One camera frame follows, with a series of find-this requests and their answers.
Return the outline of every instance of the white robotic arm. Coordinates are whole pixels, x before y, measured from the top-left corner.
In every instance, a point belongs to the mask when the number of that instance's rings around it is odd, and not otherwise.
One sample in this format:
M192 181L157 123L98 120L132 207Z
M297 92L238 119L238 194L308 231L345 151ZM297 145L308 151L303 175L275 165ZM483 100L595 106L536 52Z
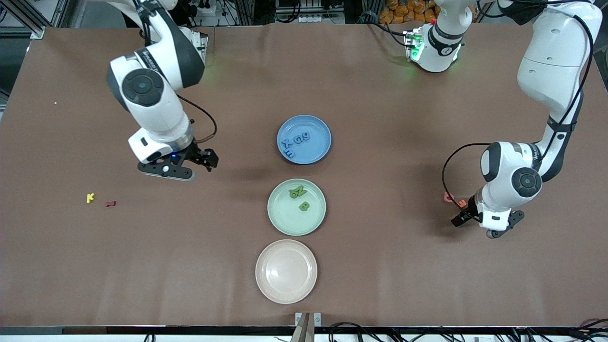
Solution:
M526 95L549 108L545 133L534 144L491 144L480 162L487 183L452 220L460 226L473 218L488 230L491 238L513 228L523 218L523 212L513 208L532 200L542 183L561 170L582 105L578 81L592 49L589 35L594 41L602 20L601 10L589 2L547 2L543 9L529 4L538 2L499 0L501 10L512 14L518 24L540 13L533 24L534 34L520 64L517 82ZM414 45L406 48L409 58L431 72L443 71L456 60L462 36L472 19L468 9L471 1L444 0L440 5L442 13L435 25L425 24L406 38L407 44Z
M175 91L197 84L204 72L207 36L178 27L157 0L137 8L160 40L131 55L110 62L106 79L114 97L141 128L129 138L143 173L177 180L193 180L185 160L217 166L211 149L196 146L191 121Z

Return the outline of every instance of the table surface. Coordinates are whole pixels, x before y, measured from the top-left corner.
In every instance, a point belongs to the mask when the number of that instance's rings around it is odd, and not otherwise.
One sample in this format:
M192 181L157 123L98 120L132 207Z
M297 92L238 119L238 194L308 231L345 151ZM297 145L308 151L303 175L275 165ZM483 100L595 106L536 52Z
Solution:
M187 183L137 171L126 140L138 126L105 82L109 61L142 45L137 30L48 29L0 125L0 325L281 325L302 311L373 325L608 316L608 97L595 64L564 168L513 231L490 240L472 223L453 228L443 202L441 167L458 146L541 137L548 111L516 82L530 37L530 26L473 25L459 60L430 74L375 27L217 28L202 82L180 93L215 116L204 148L219 166ZM212 129L184 108L198 136ZM331 128L317 164L277 150L279 127L298 114ZM483 185L481 152L448 167L458 198ZM316 256L315 288L280 305L254 268L288 238L266 203L290 178L316 183L328 210L295 238Z

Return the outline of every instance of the wire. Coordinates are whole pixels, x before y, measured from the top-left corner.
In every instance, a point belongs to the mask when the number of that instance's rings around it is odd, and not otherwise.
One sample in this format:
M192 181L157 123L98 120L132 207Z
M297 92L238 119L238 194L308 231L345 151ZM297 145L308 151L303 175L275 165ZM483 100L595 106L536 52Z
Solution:
M331 20L331 23L332 23L332 24L337 25L337 24L336 24L336 22L334 21L334 19L331 17L331 15L330 15L330 11L325 12L325 15L327 16L327 18L328 18L329 20Z
M409 48L412 48L412 49L415 47L414 45L400 42L399 39L397 39L397 37L395 37L395 35L393 34L393 31L391 31L389 29L389 25L388 24L384 24L384 25L386 26L386 29L387 29L388 33L390 33L390 36L393 37L393 39L397 42L397 44L399 44L399 45L401 45L403 47L409 47Z
M225 3L227 3L227 4L229 4L229 5L230 5L230 6L231 6L231 7L232 7L232 8L233 8L235 11L237 11L237 13L238 13L238 14L245 15L245 16L249 17L251 20L255 20L255 18L254 18L253 16L250 16L250 15L248 15L247 13L243 13L243 12L239 11L239 10L237 9L236 5L235 5L235 4L233 4L232 2L230 2L230 1L228 1L228 0L225 0L224 2L225 2Z
M362 341L363 338L361 337L361 331L363 331L365 334L367 334L369 337L373 338L374 340L378 341L378 342L384 342L382 341L375 333L370 332L369 330L367 330L366 328L356 324L356 323L351 323L351 322L339 322L339 323L334 323L332 325L330 325L330 332L327 335L327 338L329 339L330 342L334 342L334 331L342 326L354 326L357 327L359 330L357 331L357 335L359 337L359 341Z
M287 20L282 20L279 18L276 18L275 20L280 23L289 24L289 23L295 21L300 16L301 9L302 9L302 2L300 0L297 0L297 2L294 4L294 11L291 13L291 15L289 16L289 18Z
M224 7L224 5L225 5L225 1L219 1L219 6L222 8L222 14L225 17L226 16L226 12L228 12L228 14L230 15L230 17L232 18L232 21L234 22L233 26L238 26L237 20L232 15L232 12L228 8L228 6ZM230 26L230 22L228 21L228 18L226 18L226 22L228 23L228 26Z
M589 323L589 324L586 324L586 325L584 325L584 326L580 327L579 329L591 328L591 327L593 327L593 326L598 325L599 323L604 323L604 322L608 322L608 318L604 318L604 319L598 319L598 320L596 320L596 321L594 321L594 322L591 322L591 323Z
M488 142L474 142L473 144L462 145L456 151L452 152L452 154L449 157L447 157L447 160L446 160L445 164L443 164L443 169L441 170L441 183L443 184L443 189L446 191L447 197L452 201L452 203L456 206L456 208L458 208L458 210L460 210L460 212L466 214L468 217L472 218L473 220L475 220L477 222L480 222L480 220L477 217L474 217L473 215L471 215L468 212L464 211L458 205L458 203L456 203L456 200L452 197L452 195L448 191L447 185L446 185L446 167L447 167L447 164L449 163L449 161L452 159L452 157L456 153L458 153L460 150L462 150L463 148L467 148L467 147L470 147L470 146L489 146L489 145L490 145L490 143L488 143Z
M545 335L541 334L541 333L537 333L534 329L532 328L528 328L528 330L532 331L532 333L539 335L540 337L542 337L545 341L547 342L553 342L551 341L551 339L549 337L546 337Z
M148 332L148 334L146 335L146 337L143 338L143 342L148 342L148 338L150 338L150 342L156 342L156 335Z
M205 113L209 117L209 119L211 119L211 122L213 122L213 133L211 133L210 135L208 135L208 136L206 136L206 137L204 137L202 139L193 140L192 142L194 142L195 144L200 144L202 142L211 140L211 138L213 138L215 136L215 134L218 132L218 124L217 124L217 122L215 122L215 119L213 118L213 116L211 116L211 114L209 114L209 112L206 111L205 109L203 109L201 106L197 105L196 103L194 103L194 102L186 99L185 97L183 97L183 96L181 96L179 94L178 94L178 98L180 98L182 101L187 102L191 106L193 106L196 109L198 109L198 110L202 111L203 113Z

